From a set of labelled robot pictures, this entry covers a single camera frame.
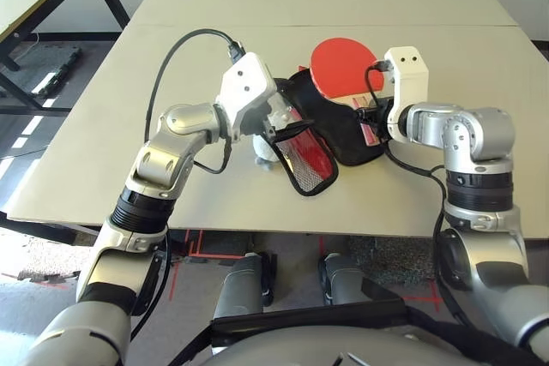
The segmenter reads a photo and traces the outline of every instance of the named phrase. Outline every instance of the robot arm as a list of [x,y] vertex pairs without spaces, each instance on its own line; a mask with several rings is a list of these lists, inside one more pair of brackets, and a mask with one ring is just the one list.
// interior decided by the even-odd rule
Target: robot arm
[[23,365],[124,364],[130,317],[142,315],[152,300],[157,249],[196,154],[220,137],[238,141],[258,133],[254,127],[263,127],[265,104],[275,92],[267,67],[247,53],[223,75],[215,105],[176,105],[160,116],[157,134],[139,151],[81,272],[77,303],[37,338]]
[[426,98],[428,77],[418,51],[393,48],[385,59],[395,79],[391,137],[444,153],[444,213],[451,226],[438,240],[444,279],[472,292],[502,339],[549,360],[549,289],[528,282],[520,211],[513,204],[510,116],[493,108],[415,104]]

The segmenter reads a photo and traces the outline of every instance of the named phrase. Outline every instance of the mesh bag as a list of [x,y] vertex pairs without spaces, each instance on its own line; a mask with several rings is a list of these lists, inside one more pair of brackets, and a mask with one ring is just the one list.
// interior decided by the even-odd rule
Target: mesh bag
[[311,122],[292,123],[263,138],[276,153],[293,187],[301,195],[317,195],[337,178],[335,159],[311,129]]

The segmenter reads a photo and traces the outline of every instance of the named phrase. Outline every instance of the red paddle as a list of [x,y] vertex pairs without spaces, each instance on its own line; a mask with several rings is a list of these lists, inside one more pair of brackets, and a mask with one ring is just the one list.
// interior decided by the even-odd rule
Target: red paddle
[[[374,54],[356,40],[327,39],[312,52],[311,78],[327,99],[367,93],[365,73],[375,61]],[[372,70],[370,83],[374,91],[383,89],[383,74]]]

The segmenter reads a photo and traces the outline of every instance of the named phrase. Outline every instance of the metal table frame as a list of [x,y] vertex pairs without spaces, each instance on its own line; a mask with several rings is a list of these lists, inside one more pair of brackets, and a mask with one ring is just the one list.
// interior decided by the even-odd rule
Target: metal table frame
[[[64,0],[45,0],[23,23],[14,27],[11,33],[0,42],[0,63],[11,71],[19,70],[19,65],[9,57],[16,48],[57,6]],[[130,21],[120,0],[105,0],[112,14],[122,29]],[[64,117],[70,112],[69,107],[44,107],[33,97],[21,90],[8,77],[0,73],[0,86],[11,96],[22,102],[22,105],[0,105],[0,115],[37,115]]]

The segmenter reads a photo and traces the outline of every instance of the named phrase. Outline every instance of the cable connector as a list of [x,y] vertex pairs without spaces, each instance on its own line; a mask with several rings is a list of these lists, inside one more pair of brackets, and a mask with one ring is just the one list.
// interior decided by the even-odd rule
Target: cable connector
[[371,67],[378,72],[389,72],[392,69],[393,65],[389,60],[377,60],[372,64]]
[[231,58],[232,64],[235,64],[245,54],[246,51],[240,42],[233,41],[229,44],[229,57]]

